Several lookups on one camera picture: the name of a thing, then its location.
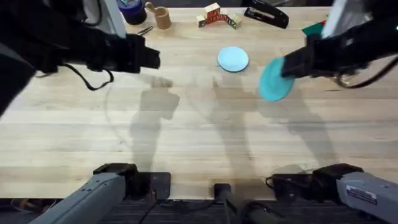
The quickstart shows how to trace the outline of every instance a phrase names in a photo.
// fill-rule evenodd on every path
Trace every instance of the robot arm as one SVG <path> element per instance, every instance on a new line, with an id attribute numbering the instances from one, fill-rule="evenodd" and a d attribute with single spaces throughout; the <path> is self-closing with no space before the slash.
<path id="1" fill-rule="evenodd" d="M 353 15 L 358 15 L 354 9 L 362 10 L 360 16 L 370 14 L 373 19 L 365 23 L 363 19 L 354 20 Z M 397 54 L 397 12 L 396 1 L 335 1 L 325 27 L 327 34 L 324 30 L 324 38 L 308 36 L 305 47 L 286 55 L 282 77 L 354 75 L 357 69 L 366 68 L 373 60 Z M 347 21 L 362 24 L 343 27 Z M 393 60 L 389 67 L 395 66 L 397 61 Z"/>
<path id="2" fill-rule="evenodd" d="M 139 172 L 135 164 L 105 164 L 74 193 L 63 199 L 30 224 L 98 223 L 125 198 L 150 197 L 166 200 L 170 196 L 168 172 Z"/>
<path id="3" fill-rule="evenodd" d="M 0 29 L 6 32 L 0 35 L 4 85 L 0 114 L 36 71 L 57 73 L 59 66 L 68 63 L 87 65 L 96 72 L 139 73 L 141 67 L 160 67 L 160 52 L 146 47 L 143 37 L 107 34 L 84 19 L 83 0 L 2 2 Z"/>
<path id="4" fill-rule="evenodd" d="M 331 200 L 389 223 L 398 222 L 394 211 L 398 204 L 398 185 L 360 167 L 335 164 L 312 174 L 274 174 L 268 180 L 272 180 L 277 200 L 292 201 L 298 197 L 320 203 Z"/>

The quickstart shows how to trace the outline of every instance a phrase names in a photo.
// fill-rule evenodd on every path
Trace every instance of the black cable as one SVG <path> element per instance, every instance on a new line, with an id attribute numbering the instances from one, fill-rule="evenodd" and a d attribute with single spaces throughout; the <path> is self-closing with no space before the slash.
<path id="1" fill-rule="evenodd" d="M 193 202 L 186 202 L 184 200 L 180 200 L 178 202 L 174 202 L 173 205 L 165 205 L 165 203 L 163 203 L 163 204 L 160 204 L 160 206 L 163 208 L 168 208 L 168 209 L 174 210 L 174 211 L 182 213 L 182 214 L 188 214 L 188 213 L 198 212 L 200 210 L 206 210 L 207 208 L 210 208 L 216 204 L 217 204 L 217 202 L 215 200 L 212 200 L 210 202 L 202 202 L 202 203 L 193 203 Z"/>
<path id="2" fill-rule="evenodd" d="M 84 22 L 86 26 L 94 27 L 98 26 L 102 22 L 103 13 L 102 13 L 101 0 L 97 0 L 97 4 L 98 4 L 98 20 L 94 23 Z"/>
<path id="3" fill-rule="evenodd" d="M 73 72 L 75 72 L 78 76 L 80 76 L 80 78 L 83 80 L 83 82 L 85 83 L 85 85 L 87 86 L 87 89 L 91 90 L 91 91 L 95 91 L 95 90 L 99 90 L 100 88 L 106 86 L 109 83 L 112 83 L 114 81 L 114 77 L 111 71 L 109 70 L 105 70 L 108 74 L 109 74 L 109 81 L 106 81 L 104 83 L 102 83 L 102 85 L 100 87 L 93 87 L 87 80 L 86 78 L 77 70 L 75 69 L 75 67 L 69 65 L 69 64 L 62 64 L 62 66 L 65 66 L 67 68 L 69 68 L 70 70 L 72 70 Z"/>
<path id="4" fill-rule="evenodd" d="M 270 184 L 268 183 L 268 180 L 272 180 L 272 177 L 267 177 L 267 178 L 266 178 L 266 185 L 267 185 L 267 187 L 269 187 L 270 189 L 274 189 L 274 186 L 270 185 Z"/>
<path id="5" fill-rule="evenodd" d="M 141 224 L 145 220 L 145 218 L 148 216 L 149 212 L 152 211 L 152 209 L 154 209 L 157 204 L 158 204 L 158 201 L 155 201 L 155 203 L 149 207 L 149 209 L 146 211 L 146 213 L 139 220 L 138 224 Z"/>
<path id="6" fill-rule="evenodd" d="M 45 78 L 45 77 L 49 77 L 49 76 L 51 76 L 53 74 L 54 73 L 46 73 L 46 74 L 43 74 L 43 75 L 35 75 L 35 78 Z"/>
<path id="7" fill-rule="evenodd" d="M 223 200 L 223 205 L 224 205 L 224 211 L 225 211 L 226 224 L 232 224 L 231 215 L 230 215 L 230 208 L 229 208 L 228 203 L 227 203 L 227 201 L 225 199 Z"/>
<path id="8" fill-rule="evenodd" d="M 239 220 L 241 220 L 242 223 L 249 223 L 248 222 L 248 215 L 252 211 L 254 211 L 256 209 L 264 210 L 267 213 L 271 213 L 271 214 L 277 216 L 277 218 L 283 218 L 284 217 L 282 214 L 280 214 L 279 212 L 276 212 L 275 210 L 271 209 L 270 207 L 268 207 L 264 203 L 258 202 L 258 201 L 255 201 L 255 200 L 247 201 L 241 208 L 238 209 L 238 212 L 237 212 L 236 216 L 239 218 Z"/>
<path id="9" fill-rule="evenodd" d="M 356 84 L 356 85 L 349 86 L 349 85 L 345 84 L 341 80 L 343 78 L 343 74 L 337 75 L 336 83 L 337 83 L 337 85 L 339 85 L 343 88 L 347 88 L 347 89 L 363 88 L 363 87 L 366 87 L 366 86 L 378 81 L 379 79 L 381 79 L 382 77 L 387 75 L 387 73 L 389 73 L 397 65 L 397 63 L 398 63 L 398 57 L 391 60 L 390 63 L 388 63 L 382 70 L 380 70 L 380 72 L 375 74 L 375 76 L 373 76 L 372 78 L 370 78 L 364 82 L 361 82 L 359 84 Z"/>

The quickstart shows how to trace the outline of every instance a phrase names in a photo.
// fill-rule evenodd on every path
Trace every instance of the alphabet block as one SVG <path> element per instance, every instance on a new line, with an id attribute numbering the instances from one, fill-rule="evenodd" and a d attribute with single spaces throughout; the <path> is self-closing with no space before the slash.
<path id="1" fill-rule="evenodd" d="M 204 16 L 197 16 L 197 24 L 198 24 L 199 28 L 204 27 L 206 25 L 205 17 Z"/>
<path id="2" fill-rule="evenodd" d="M 230 16 L 230 15 L 227 16 L 227 18 L 226 18 L 226 23 L 228 23 L 228 25 L 230 25 L 232 28 L 236 29 L 236 23 L 235 23 L 235 21 L 233 21 L 233 20 L 231 19 L 231 16 Z"/>
<path id="3" fill-rule="evenodd" d="M 235 23 L 235 26 L 233 26 L 234 29 L 237 29 L 242 25 L 242 18 L 240 18 L 239 16 L 232 14 L 229 15 L 229 18 Z"/>
<path id="4" fill-rule="evenodd" d="M 211 24 L 213 22 L 217 21 L 218 16 L 211 16 L 211 17 L 207 17 L 206 19 L 206 24 Z"/>
<path id="5" fill-rule="evenodd" d="M 213 3 L 209 6 L 205 7 L 205 11 L 206 11 L 206 19 L 213 17 L 213 16 L 218 16 L 220 14 L 220 6 L 217 3 Z"/>
<path id="6" fill-rule="evenodd" d="M 220 12 L 220 20 L 226 21 L 227 17 L 228 17 L 228 10 L 222 9 Z"/>

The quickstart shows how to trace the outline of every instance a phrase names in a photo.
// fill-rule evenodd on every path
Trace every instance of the cable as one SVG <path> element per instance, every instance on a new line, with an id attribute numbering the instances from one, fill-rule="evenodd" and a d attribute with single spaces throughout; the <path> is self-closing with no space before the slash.
<path id="1" fill-rule="evenodd" d="M 56 202 L 57 202 L 57 199 L 54 200 L 54 202 L 49 206 L 49 208 L 45 212 L 48 212 L 52 207 L 54 207 Z"/>
<path id="2" fill-rule="evenodd" d="M 363 88 L 378 81 L 379 79 L 387 75 L 387 73 L 389 73 L 397 65 L 397 63 L 398 63 L 398 57 L 392 59 L 390 63 L 388 63 L 382 70 L 380 70 L 380 72 L 375 74 L 375 76 L 373 76 L 372 78 L 353 86 L 349 86 L 344 83 L 344 81 L 342 80 L 343 74 L 339 74 L 336 76 L 337 77 L 336 83 L 337 85 L 347 89 Z"/>
<path id="3" fill-rule="evenodd" d="M 85 83 L 85 85 L 87 86 L 87 89 L 91 90 L 91 91 L 96 91 L 99 90 L 100 88 L 106 86 L 109 83 L 112 83 L 114 81 L 114 77 L 111 71 L 109 70 L 105 70 L 108 74 L 109 74 L 109 81 L 102 83 L 102 85 L 100 87 L 93 87 L 87 80 L 86 78 L 77 70 L 75 69 L 75 67 L 69 65 L 69 64 L 62 64 L 62 66 L 65 66 L 67 68 L 69 68 L 70 70 L 72 70 L 73 72 L 75 72 L 78 76 L 80 76 L 80 78 L 83 80 L 83 82 Z"/>
<path id="4" fill-rule="evenodd" d="M 53 74 L 54 73 L 46 73 L 46 74 L 43 74 L 43 75 L 35 75 L 35 78 L 45 78 L 45 77 L 49 77 L 49 76 L 51 76 Z"/>
<path id="5" fill-rule="evenodd" d="M 154 204 L 149 207 L 149 209 L 146 211 L 146 213 L 139 220 L 138 224 L 141 224 L 145 220 L 145 218 L 148 216 L 149 212 L 152 211 L 152 209 L 154 209 L 157 204 L 158 204 L 158 201 L 155 201 Z"/>
<path id="6" fill-rule="evenodd" d="M 98 20 L 94 23 L 84 22 L 84 25 L 94 27 L 98 26 L 102 22 L 103 13 L 102 13 L 101 0 L 97 0 L 97 4 L 98 4 Z"/>
<path id="7" fill-rule="evenodd" d="M 266 178 L 266 185 L 267 185 L 267 187 L 269 187 L 270 189 L 274 189 L 274 186 L 270 185 L 270 184 L 268 183 L 268 180 L 272 180 L 272 177 L 267 177 L 267 178 Z"/>
<path id="8" fill-rule="evenodd" d="M 30 211 L 30 210 L 25 210 L 25 209 L 18 208 L 17 206 L 14 205 L 14 201 L 15 201 L 15 199 L 12 199 L 11 202 L 10 202 L 10 205 L 11 205 L 11 207 L 13 209 L 17 210 L 18 212 L 24 212 L 24 213 L 32 213 L 33 212 L 33 211 Z"/>
<path id="9" fill-rule="evenodd" d="M 200 210 L 206 210 L 207 208 L 212 207 L 213 205 L 216 205 L 217 202 L 215 200 L 212 200 L 210 202 L 201 202 L 201 203 L 193 203 L 193 202 L 186 202 L 184 200 L 179 200 L 179 201 L 174 201 L 174 205 L 165 205 L 166 203 L 160 204 L 161 207 L 163 208 L 168 208 L 171 210 L 175 210 L 176 212 L 180 212 L 182 214 L 188 214 L 188 213 L 193 213 L 197 212 Z"/>
<path id="10" fill-rule="evenodd" d="M 271 209 L 270 207 L 263 204 L 262 202 L 257 202 L 255 200 L 247 201 L 241 208 L 238 209 L 236 216 L 239 218 L 239 220 L 242 223 L 249 223 L 248 215 L 256 209 L 264 210 L 267 213 L 271 213 L 271 214 L 277 216 L 277 218 L 283 218 L 283 216 L 280 213 Z"/>

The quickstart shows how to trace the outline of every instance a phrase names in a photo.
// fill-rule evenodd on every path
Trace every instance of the scissors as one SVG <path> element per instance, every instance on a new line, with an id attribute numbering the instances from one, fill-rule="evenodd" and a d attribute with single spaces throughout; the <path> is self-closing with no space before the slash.
<path id="1" fill-rule="evenodd" d="M 154 26 L 146 27 L 145 29 L 139 31 L 139 32 L 137 33 L 137 35 L 143 36 L 143 35 L 145 35 L 146 33 L 148 33 L 149 31 L 151 31 L 153 28 L 154 28 Z"/>

